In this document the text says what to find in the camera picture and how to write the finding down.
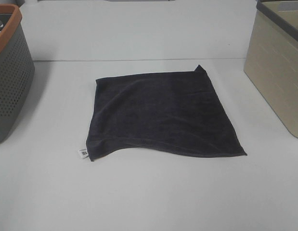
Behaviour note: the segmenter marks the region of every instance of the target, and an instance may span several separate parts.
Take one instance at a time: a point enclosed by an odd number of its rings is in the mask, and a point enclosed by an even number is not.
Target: towel tag
[[[89,156],[87,149],[81,149],[81,150],[78,151],[78,153],[79,153],[79,155],[82,159]]]

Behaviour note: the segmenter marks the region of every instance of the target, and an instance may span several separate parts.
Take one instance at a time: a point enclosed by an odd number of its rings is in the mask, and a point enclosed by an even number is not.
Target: white tabletop
[[[34,60],[245,58],[254,0],[24,4]]]
[[[202,65],[248,156],[147,149],[81,159],[95,79]],[[244,59],[35,63],[0,144],[0,231],[298,231],[298,139],[243,72]]]
[[[34,60],[86,62],[35,63],[26,103],[0,144],[0,231],[298,231],[298,139],[243,72],[255,5],[24,4]],[[198,64],[248,156],[125,149],[95,162],[79,157],[95,79],[191,71]]]

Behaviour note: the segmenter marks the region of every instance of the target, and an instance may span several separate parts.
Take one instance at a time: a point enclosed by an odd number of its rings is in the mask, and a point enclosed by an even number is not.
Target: microfiber cloth
[[[201,67],[96,80],[90,160],[124,148],[194,157],[246,155]]]

